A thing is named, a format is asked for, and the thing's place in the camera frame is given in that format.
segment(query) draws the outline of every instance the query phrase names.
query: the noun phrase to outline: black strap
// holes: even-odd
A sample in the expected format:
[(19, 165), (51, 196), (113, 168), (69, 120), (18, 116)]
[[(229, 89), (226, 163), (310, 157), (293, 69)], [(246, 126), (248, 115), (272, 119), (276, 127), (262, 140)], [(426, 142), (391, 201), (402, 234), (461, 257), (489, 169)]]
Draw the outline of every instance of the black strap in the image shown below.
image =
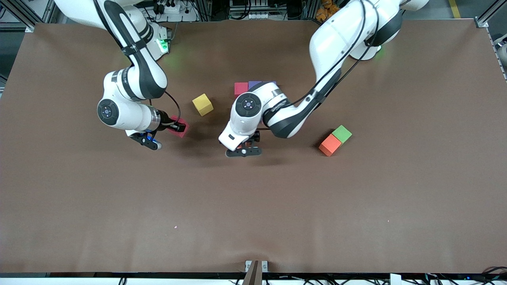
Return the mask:
[(135, 42), (131, 46), (122, 48), (122, 52), (124, 55), (129, 56), (129, 55), (133, 55), (134, 53), (137, 53), (139, 50), (141, 50), (145, 47), (146, 47), (146, 43), (144, 42), (144, 40), (140, 40), (138, 42)]

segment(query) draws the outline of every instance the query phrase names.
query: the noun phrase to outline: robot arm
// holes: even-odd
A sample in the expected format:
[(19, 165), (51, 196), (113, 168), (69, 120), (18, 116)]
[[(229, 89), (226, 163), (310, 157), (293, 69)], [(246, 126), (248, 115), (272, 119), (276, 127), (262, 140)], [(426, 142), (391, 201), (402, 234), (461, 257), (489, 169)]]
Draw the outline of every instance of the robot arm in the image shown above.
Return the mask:
[[(66, 0), (57, 2), (62, 7), (68, 3)], [(185, 126), (174, 122), (164, 111), (140, 103), (142, 100), (160, 98), (167, 87), (167, 78), (149, 51), (151, 39), (141, 38), (131, 21), (132, 13), (126, 12), (117, 2), (135, 3), (128, 0), (87, 0), (80, 3), (87, 11), (94, 12), (90, 12), (88, 23), (105, 28), (132, 63), (130, 67), (105, 76), (104, 95), (98, 103), (97, 113), (104, 124), (123, 129), (141, 145), (158, 150), (162, 145), (153, 139), (157, 131), (166, 128), (183, 131)], [(146, 23), (144, 28), (142, 25), (137, 28), (149, 31), (149, 27)]]
[(419, 9), (427, 2), (351, 0), (312, 36), (310, 57), (316, 83), (302, 102), (296, 107), (276, 84), (259, 83), (234, 101), (231, 119), (219, 136), (220, 142), (235, 150), (255, 133), (261, 119), (276, 137), (295, 135), (337, 85), (345, 57), (353, 53), (360, 54), (361, 59), (373, 57), (380, 44), (392, 40), (399, 31), (400, 4)]

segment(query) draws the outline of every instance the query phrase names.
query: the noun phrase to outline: orange cube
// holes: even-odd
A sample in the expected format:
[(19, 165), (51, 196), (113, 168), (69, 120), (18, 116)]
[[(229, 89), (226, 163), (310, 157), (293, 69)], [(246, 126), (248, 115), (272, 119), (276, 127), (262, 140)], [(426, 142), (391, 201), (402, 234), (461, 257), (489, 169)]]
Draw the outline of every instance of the orange cube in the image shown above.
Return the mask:
[(341, 146), (342, 142), (339, 141), (333, 134), (330, 134), (321, 144), (318, 149), (320, 149), (325, 155), (331, 156), (333, 152)]

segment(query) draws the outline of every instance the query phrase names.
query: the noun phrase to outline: brown table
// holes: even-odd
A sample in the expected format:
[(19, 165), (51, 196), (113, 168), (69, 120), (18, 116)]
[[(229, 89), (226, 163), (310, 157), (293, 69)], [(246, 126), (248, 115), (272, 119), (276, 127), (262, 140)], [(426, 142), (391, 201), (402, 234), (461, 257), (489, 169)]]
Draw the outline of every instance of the brown table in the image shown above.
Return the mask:
[[(312, 22), (181, 24), (160, 65), (190, 123), (153, 152), (103, 125), (128, 65), (81, 25), (27, 34), (0, 100), (0, 271), (481, 272), (507, 263), (507, 85), (472, 20), (407, 21), (292, 139), (226, 158), (234, 82), (312, 86)], [(351, 66), (349, 59), (344, 68)], [(191, 99), (206, 93), (200, 117)], [(175, 112), (168, 98), (154, 101)], [(317, 145), (343, 124), (332, 157)]]

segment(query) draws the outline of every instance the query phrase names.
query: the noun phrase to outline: purple block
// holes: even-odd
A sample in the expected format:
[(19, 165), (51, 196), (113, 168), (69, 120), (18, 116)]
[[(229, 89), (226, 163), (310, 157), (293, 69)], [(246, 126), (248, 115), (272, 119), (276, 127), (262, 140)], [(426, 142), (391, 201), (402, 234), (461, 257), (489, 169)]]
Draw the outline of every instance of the purple block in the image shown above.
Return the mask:
[(249, 81), (248, 82), (248, 89), (250, 90), (250, 88), (252, 88), (253, 86), (255, 86), (255, 84), (260, 83), (260, 82), (263, 82), (263, 81)]

